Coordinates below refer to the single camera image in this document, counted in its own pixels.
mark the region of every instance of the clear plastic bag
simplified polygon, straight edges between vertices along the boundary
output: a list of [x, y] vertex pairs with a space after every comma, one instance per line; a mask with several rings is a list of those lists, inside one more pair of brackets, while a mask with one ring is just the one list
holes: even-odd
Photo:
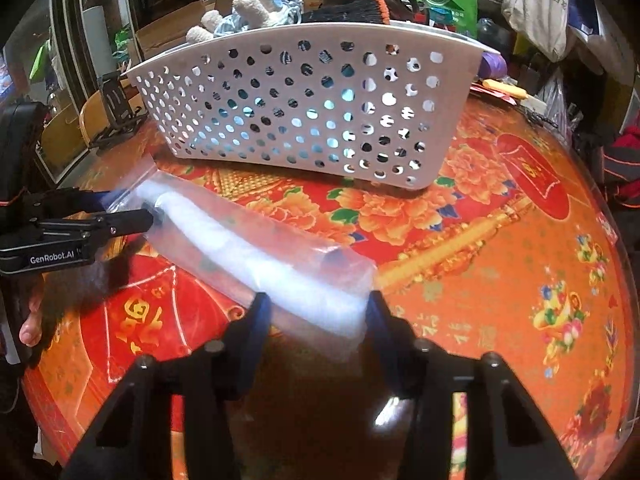
[[536, 97], [546, 103], [545, 117], [558, 125], [557, 128], [554, 128], [546, 124], [545, 128], [553, 134], [560, 144], [569, 150], [571, 148], [572, 132], [569, 128], [564, 98], [564, 79], [559, 68], [549, 78], [549, 81], [546, 82]]
[[150, 157], [106, 200], [110, 212], [151, 210], [145, 236], [158, 253], [244, 307], [266, 292], [273, 324], [329, 357], [347, 358], [364, 338], [376, 267], [352, 249], [159, 171]]

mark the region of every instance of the round table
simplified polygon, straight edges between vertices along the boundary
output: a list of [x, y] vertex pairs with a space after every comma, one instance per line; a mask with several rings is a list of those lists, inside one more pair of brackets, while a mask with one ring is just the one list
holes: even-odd
[[[638, 399], [626, 255], [580, 164], [514, 108], [470, 97], [440, 176], [411, 196], [178, 159], [153, 121], [76, 184], [113, 189], [145, 153], [163, 171], [372, 258], [377, 287], [418, 336], [472, 357], [500, 352], [581, 479], [599, 478], [624, 443]], [[136, 354], [185, 355], [244, 314], [143, 239], [130, 241], [114, 241], [94, 266], [47, 277], [54, 330], [24, 385], [63, 460]], [[128, 266], [112, 264], [123, 256]], [[115, 267], [128, 272], [119, 282]], [[361, 350], [336, 364], [272, 329], [254, 388], [229, 406], [246, 478], [392, 478], [409, 410], [389, 397], [374, 361]], [[465, 397], [455, 404], [452, 473], [462, 478]], [[392, 408], [398, 416], [379, 424]], [[176, 400], [176, 479], [186, 478], [180, 418]]]

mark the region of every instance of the white tote bag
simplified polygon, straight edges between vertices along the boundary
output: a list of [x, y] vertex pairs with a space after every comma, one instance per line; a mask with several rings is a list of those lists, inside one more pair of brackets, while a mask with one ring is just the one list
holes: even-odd
[[556, 62], [568, 51], [568, 7], [569, 0], [503, 0], [502, 13], [514, 30]]

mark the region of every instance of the perforated basket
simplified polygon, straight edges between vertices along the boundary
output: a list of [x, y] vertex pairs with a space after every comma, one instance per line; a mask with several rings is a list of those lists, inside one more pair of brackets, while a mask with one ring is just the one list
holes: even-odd
[[421, 189], [442, 165], [483, 50], [431, 27], [288, 25], [174, 49], [128, 75], [180, 158]]

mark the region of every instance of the purple object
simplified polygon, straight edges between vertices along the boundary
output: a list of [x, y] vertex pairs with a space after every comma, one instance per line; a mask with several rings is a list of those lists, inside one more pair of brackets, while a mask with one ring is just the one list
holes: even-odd
[[483, 52], [478, 69], [480, 79], [502, 79], [507, 75], [507, 62], [500, 54]]

